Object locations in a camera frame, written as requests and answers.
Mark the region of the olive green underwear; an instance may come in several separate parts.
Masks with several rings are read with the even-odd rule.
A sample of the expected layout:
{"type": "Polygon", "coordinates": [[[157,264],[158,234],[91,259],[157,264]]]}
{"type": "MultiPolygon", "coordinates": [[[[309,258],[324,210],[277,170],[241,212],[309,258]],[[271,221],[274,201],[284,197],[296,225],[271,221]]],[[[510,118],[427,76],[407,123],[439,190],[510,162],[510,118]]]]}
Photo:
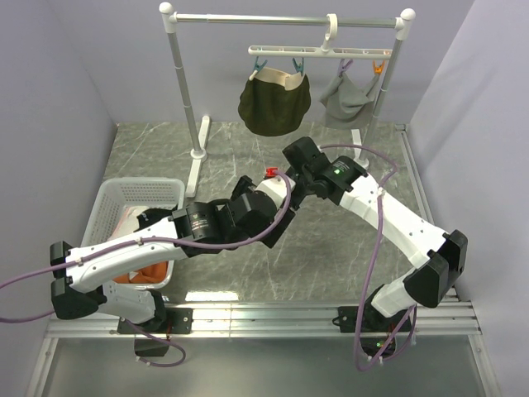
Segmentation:
{"type": "Polygon", "coordinates": [[[237,111],[253,134],[285,136],[299,128],[311,104],[307,75],[264,67],[246,81],[237,111]]]}

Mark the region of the grey underwear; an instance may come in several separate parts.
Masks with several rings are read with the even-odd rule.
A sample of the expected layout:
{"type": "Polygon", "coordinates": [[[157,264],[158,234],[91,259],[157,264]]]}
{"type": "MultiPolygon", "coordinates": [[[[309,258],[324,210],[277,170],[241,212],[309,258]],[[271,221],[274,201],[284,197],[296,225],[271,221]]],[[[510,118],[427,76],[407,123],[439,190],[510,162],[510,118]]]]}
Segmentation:
{"type": "Polygon", "coordinates": [[[379,76],[358,87],[346,73],[336,76],[319,98],[324,106],[323,125],[336,130],[362,129],[369,125],[377,97],[379,76]]]}

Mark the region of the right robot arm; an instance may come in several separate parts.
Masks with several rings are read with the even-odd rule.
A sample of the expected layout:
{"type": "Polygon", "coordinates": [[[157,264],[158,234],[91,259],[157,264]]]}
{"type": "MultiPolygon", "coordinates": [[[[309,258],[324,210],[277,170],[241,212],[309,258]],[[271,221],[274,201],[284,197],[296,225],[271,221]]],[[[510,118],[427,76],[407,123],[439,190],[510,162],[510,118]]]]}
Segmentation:
{"type": "Polygon", "coordinates": [[[296,183],[293,201],[315,195],[328,199],[373,226],[408,259],[412,269],[377,288],[360,306],[361,327],[387,331],[419,304],[433,309],[462,275],[467,236],[446,232],[420,218],[387,193],[381,183],[346,155],[330,161],[312,138],[304,136],[283,150],[288,176],[296,183]]]}

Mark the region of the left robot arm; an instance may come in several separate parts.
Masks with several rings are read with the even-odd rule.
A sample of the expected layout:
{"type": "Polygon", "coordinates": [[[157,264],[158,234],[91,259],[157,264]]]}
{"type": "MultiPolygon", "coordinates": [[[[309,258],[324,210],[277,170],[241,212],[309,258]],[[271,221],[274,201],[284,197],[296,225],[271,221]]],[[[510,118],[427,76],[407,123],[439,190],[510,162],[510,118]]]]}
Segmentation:
{"type": "Polygon", "coordinates": [[[285,174],[244,188],[231,198],[192,203],[132,234],[95,246],[50,248],[56,266],[51,303],[57,318],[73,320],[94,313],[114,315],[147,332],[158,332],[167,313],[161,293],[119,285],[115,278],[165,261],[234,251],[254,242],[271,246],[284,224],[296,182],[285,174]]]}

